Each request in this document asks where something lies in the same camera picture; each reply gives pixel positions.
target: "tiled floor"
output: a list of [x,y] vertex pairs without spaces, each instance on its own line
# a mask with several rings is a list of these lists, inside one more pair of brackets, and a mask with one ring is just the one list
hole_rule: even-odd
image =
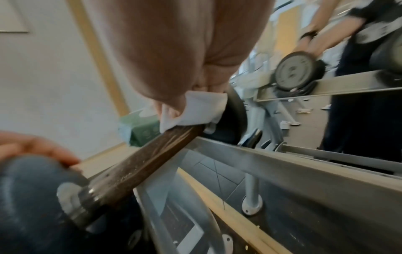
[[[313,112],[296,115],[297,104],[285,102],[301,123],[284,131],[285,141],[294,146],[317,148],[327,121],[327,112],[320,108],[328,103],[328,97],[313,97],[306,102]],[[278,121],[283,119],[280,114],[276,116]],[[181,167],[241,212],[245,196],[242,172],[193,151],[188,152]],[[383,232],[387,237],[378,237],[380,229],[376,225],[345,217],[269,183],[260,182],[260,194],[264,208],[249,219],[294,254],[395,253],[395,248],[400,247],[398,239],[389,237],[392,232]]]

